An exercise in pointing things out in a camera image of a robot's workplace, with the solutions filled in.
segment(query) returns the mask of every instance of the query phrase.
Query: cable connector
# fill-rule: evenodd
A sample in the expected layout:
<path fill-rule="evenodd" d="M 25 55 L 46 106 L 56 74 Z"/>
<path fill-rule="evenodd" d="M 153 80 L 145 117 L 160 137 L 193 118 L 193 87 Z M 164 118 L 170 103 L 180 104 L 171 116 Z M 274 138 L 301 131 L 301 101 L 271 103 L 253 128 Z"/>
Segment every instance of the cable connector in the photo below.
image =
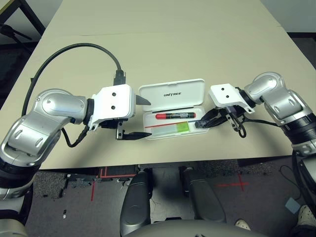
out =
<path fill-rule="evenodd" d="M 123 70 L 116 70 L 113 85 L 125 84 L 126 76 Z"/>

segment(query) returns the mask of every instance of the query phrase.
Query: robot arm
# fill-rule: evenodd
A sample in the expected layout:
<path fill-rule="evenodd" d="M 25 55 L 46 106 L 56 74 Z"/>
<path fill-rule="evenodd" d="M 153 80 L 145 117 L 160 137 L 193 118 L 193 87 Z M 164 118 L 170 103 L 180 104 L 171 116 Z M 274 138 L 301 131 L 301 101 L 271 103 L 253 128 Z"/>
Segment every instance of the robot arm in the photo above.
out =
<path fill-rule="evenodd" d="M 239 132 L 242 121 L 237 118 L 244 113 L 254 113 L 254 107 L 264 103 L 275 121 L 272 125 L 283 130 L 297 154 L 308 156 L 316 153 L 316 117 L 296 92 L 285 87 L 281 75 L 273 72 L 260 74 L 244 90 L 230 84 L 213 85 L 209 96 L 216 108 L 197 121 L 196 127 L 212 127 L 228 120 Z"/>
<path fill-rule="evenodd" d="M 77 47 L 94 47 L 108 54 L 117 66 L 114 85 L 102 88 L 91 99 L 74 96 L 61 89 L 39 94 L 31 111 L 27 104 L 35 84 L 45 67 L 61 53 Z M 32 202 L 35 173 L 64 133 L 68 146 L 76 146 L 89 130 L 98 127 L 116 129 L 117 140 L 137 140 L 151 135 L 144 132 L 125 134 L 123 123 L 135 115 L 136 104 L 150 105 L 125 84 L 125 74 L 116 57 L 95 44 L 78 43 L 62 48 L 50 56 L 34 76 L 27 93 L 22 117 L 18 119 L 0 144 L 0 236 L 23 230 Z M 78 139 L 71 144 L 64 126 L 85 124 Z"/>

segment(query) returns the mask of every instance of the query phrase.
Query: case lid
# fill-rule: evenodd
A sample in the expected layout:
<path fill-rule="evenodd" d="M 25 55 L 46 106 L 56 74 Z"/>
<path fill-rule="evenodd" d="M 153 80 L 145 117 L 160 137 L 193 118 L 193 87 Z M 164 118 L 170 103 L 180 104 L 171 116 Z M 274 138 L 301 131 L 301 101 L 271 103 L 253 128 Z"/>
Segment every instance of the case lid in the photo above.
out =
<path fill-rule="evenodd" d="M 193 79 L 143 85 L 138 90 L 152 104 L 144 105 L 143 111 L 159 111 L 202 104 L 204 88 L 203 79 Z"/>

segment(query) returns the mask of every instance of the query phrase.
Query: tabletop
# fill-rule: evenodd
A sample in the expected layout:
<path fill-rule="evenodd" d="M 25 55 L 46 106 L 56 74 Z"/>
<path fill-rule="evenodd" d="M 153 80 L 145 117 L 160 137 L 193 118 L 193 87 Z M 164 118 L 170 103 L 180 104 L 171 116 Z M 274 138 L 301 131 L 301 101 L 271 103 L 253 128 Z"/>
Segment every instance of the tabletop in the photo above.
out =
<path fill-rule="evenodd" d="M 111 51 L 126 71 L 135 92 L 145 84 L 205 80 L 202 106 L 213 104 L 211 85 L 245 87 L 262 72 L 283 75 L 288 88 L 316 109 L 316 72 L 282 26 L 259 0 L 64 0 L 23 69 L 0 111 L 3 138 L 22 110 L 24 97 L 39 66 L 69 44 L 90 42 Z M 115 65 L 101 51 L 76 48 L 58 56 L 42 73 L 30 99 L 49 88 L 91 98 L 113 83 Z M 251 118 L 272 121 L 264 106 Z M 124 124 L 127 133 L 143 131 L 143 111 Z M 140 163 L 272 157 L 291 154 L 280 128 L 245 124 L 242 139 L 229 124 L 205 134 L 148 141 L 115 140 L 115 130 L 89 132 L 75 148 L 63 136 L 42 169 Z M 66 125 L 72 142 L 83 125 Z"/>

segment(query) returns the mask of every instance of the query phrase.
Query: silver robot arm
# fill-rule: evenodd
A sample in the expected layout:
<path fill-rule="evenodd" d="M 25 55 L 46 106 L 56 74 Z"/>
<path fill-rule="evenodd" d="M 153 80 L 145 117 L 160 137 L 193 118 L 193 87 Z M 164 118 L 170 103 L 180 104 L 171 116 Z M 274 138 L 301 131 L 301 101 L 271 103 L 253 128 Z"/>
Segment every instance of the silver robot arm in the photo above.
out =
<path fill-rule="evenodd" d="M 39 94 L 31 111 L 14 123 L 0 145 L 0 230 L 9 231 L 12 225 L 19 229 L 21 223 L 25 223 L 28 212 L 25 216 L 21 211 L 25 209 L 26 199 L 30 199 L 28 196 L 32 197 L 29 192 L 35 173 L 66 124 L 85 124 L 79 136 L 81 140 L 89 130 L 95 131 L 98 127 L 116 128 L 118 140 L 137 140 L 151 135 L 122 131 L 123 122 L 134 116 L 136 104 L 150 102 L 135 95 L 127 84 L 104 87 L 92 99 L 61 89 Z"/>
<path fill-rule="evenodd" d="M 86 110 L 85 97 L 50 89 L 11 127 L 0 146 L 0 236 L 27 236 L 23 224 L 29 210 L 23 209 L 32 202 L 34 174 L 59 140 L 61 128 L 82 123 Z"/>
<path fill-rule="evenodd" d="M 287 89 L 282 76 L 274 72 L 260 74 L 244 90 L 230 84 L 213 85 L 209 96 L 216 108 L 196 122 L 196 127 L 212 127 L 229 121 L 241 137 L 246 135 L 242 123 L 248 118 L 244 114 L 254 113 L 254 107 L 264 103 L 275 123 L 248 121 L 278 126 L 283 130 L 292 143 L 292 166 L 297 184 L 315 213 L 315 204 L 300 175 L 304 177 L 310 192 L 316 194 L 316 116 L 305 101 L 296 92 Z M 299 165 L 297 156 L 303 157 Z"/>
<path fill-rule="evenodd" d="M 254 103 L 264 103 L 267 112 L 301 156 L 316 153 L 316 117 L 305 101 L 285 87 L 281 75 L 267 72 L 244 89 Z"/>

